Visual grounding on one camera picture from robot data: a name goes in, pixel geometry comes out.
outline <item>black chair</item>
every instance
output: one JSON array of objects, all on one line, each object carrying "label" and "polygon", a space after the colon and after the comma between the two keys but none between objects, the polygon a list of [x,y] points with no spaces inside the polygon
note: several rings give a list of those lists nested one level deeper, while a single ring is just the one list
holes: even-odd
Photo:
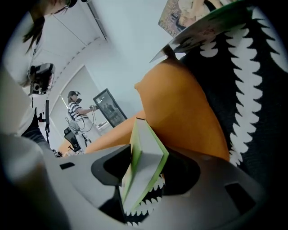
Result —
[{"label": "black chair", "polygon": [[74,135],[74,133],[72,133],[71,129],[68,127],[67,129],[64,130],[64,137],[67,141],[69,141],[73,147],[73,149],[71,148],[71,146],[69,146],[70,149],[72,149],[74,152],[79,151],[80,145]]}]

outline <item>striped shirt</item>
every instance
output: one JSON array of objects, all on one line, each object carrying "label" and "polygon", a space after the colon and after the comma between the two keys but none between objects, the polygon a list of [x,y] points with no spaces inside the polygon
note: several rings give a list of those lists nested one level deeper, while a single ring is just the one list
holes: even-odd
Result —
[{"label": "striped shirt", "polygon": [[78,114],[76,112],[77,109],[82,109],[82,107],[80,107],[77,103],[71,102],[68,105],[68,112],[75,121],[79,121],[79,120],[83,120],[83,119],[89,119],[86,114],[83,114],[83,115]]}]

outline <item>black slot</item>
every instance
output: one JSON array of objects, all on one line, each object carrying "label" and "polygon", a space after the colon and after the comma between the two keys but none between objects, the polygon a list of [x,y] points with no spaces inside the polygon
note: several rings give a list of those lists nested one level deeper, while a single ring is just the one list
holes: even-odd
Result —
[{"label": "black slot", "polygon": [[241,215],[255,206],[255,201],[238,183],[226,185],[225,189]]},{"label": "black slot", "polygon": [[61,164],[60,168],[63,170],[63,169],[70,168],[72,166],[75,166],[75,164],[73,164],[72,162],[68,162],[68,163],[65,163],[65,164]]}]

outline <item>poster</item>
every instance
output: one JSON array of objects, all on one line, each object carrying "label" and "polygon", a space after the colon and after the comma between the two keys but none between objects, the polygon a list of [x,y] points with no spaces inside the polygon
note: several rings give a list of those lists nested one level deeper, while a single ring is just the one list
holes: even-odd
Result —
[{"label": "poster", "polygon": [[215,9],[237,0],[168,0],[158,25],[172,37]]}]

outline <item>green book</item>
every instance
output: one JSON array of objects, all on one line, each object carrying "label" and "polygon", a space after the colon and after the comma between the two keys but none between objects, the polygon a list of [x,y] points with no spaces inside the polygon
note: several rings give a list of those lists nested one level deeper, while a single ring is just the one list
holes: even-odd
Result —
[{"label": "green book", "polygon": [[168,151],[148,123],[137,118],[131,139],[131,164],[122,180],[125,212],[135,209],[152,189],[168,158]]}]

